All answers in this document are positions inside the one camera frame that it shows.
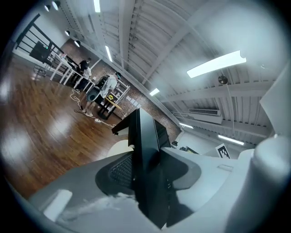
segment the black shirt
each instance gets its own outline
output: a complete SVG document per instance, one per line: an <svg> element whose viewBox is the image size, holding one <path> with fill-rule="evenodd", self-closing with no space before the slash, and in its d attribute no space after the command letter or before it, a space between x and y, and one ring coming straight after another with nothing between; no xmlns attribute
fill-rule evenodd
<svg viewBox="0 0 291 233"><path fill-rule="evenodd" d="M80 70L84 71L88 68L88 63L86 62L86 60L81 61L80 63Z"/></svg>

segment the white shirt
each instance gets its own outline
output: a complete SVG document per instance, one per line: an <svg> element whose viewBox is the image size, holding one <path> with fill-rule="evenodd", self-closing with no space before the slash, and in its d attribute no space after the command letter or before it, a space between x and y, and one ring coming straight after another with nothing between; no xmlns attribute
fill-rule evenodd
<svg viewBox="0 0 291 233"><path fill-rule="evenodd" d="M105 85L103 86L102 90L100 91L100 95L102 98L105 98L108 94L109 89L114 89L117 85L117 80L113 75L109 75L108 80L106 81Z"/></svg>
<svg viewBox="0 0 291 233"><path fill-rule="evenodd" d="M84 78L89 79L89 77L92 75L91 69L88 67L86 70L84 70Z"/></svg>

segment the ceiling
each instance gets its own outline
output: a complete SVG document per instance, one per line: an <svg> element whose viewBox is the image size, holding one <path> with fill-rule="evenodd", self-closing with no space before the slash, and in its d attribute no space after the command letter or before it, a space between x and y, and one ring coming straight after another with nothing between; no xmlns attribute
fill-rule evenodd
<svg viewBox="0 0 291 233"><path fill-rule="evenodd" d="M250 148L272 132L259 101L290 59L279 19L262 6L233 0L62 0L75 37L107 57L155 96L175 122L194 133L221 134ZM187 71L241 50L247 62L190 78ZM227 87L218 82L228 78ZM221 125L186 117L189 108L219 109Z"/></svg>

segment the brick wall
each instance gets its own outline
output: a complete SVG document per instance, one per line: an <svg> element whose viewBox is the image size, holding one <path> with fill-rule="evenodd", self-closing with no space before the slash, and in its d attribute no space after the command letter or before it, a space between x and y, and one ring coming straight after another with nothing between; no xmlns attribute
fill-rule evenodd
<svg viewBox="0 0 291 233"><path fill-rule="evenodd" d="M80 63L82 60L90 57L92 59L91 65L93 65L99 58L88 51L84 47L78 48L73 40L68 40L61 48L71 59L76 63ZM115 72L109 65L104 61L100 61L92 70L92 76L96 76L97 80L103 77L105 74L111 74ZM155 118L160 124L167 128L169 134L170 142L174 141L178 134L180 133L179 127L167 117L155 104L153 104L145 95L143 95L138 89L136 89L132 84L130 84L124 77L120 79L124 84L129 85L130 89L126 96L135 99L138 103L141 104L141 107L148 112L153 118ZM115 109L114 113L121 119L124 116L129 115L133 112L136 107L132 105L127 99L126 96L119 102L119 105L122 107L122 111Z"/></svg>

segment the wooden floor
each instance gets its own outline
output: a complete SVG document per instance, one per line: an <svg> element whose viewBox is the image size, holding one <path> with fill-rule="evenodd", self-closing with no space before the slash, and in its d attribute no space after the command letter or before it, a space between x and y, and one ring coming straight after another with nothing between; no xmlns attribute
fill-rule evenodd
<svg viewBox="0 0 291 233"><path fill-rule="evenodd" d="M80 109L70 98L72 88L36 76L33 64L26 60L12 57L2 75L2 165L6 178L23 197L71 168L105 158L111 146L124 139L75 112ZM119 121L112 114L106 123Z"/></svg>

